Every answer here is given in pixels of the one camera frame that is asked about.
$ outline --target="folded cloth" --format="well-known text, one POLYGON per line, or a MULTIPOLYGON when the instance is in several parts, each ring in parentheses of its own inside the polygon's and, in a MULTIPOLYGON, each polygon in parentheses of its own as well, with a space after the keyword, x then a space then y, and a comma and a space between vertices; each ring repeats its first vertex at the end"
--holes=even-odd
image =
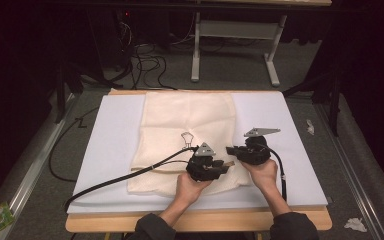
MULTIPOLYGON (((207 187, 203 194, 213 194, 250 184, 248 172, 234 156, 226 153, 232 146, 236 111, 229 93, 149 92, 146 94, 140 126, 140 142, 131 163, 132 172, 149 167, 189 146, 207 143, 215 152, 214 160, 235 161, 227 174, 207 187)), ((193 152, 183 152, 173 159, 189 161, 193 152)), ((155 171, 129 179, 130 193, 176 193, 177 175, 186 163, 162 165, 155 171)))

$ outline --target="human hand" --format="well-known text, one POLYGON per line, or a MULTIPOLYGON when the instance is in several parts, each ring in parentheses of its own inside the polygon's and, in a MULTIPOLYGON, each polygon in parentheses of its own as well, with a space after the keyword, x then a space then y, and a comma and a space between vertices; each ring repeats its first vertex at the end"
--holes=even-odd
POLYGON ((261 191, 276 187, 277 164, 269 159, 260 165, 251 165, 241 161, 242 166, 251 174, 252 181, 261 191))
POLYGON ((196 182, 191 178, 189 173, 182 173, 177 177, 176 196, 174 200, 190 206, 198 200, 202 190, 211 183, 212 181, 196 182))

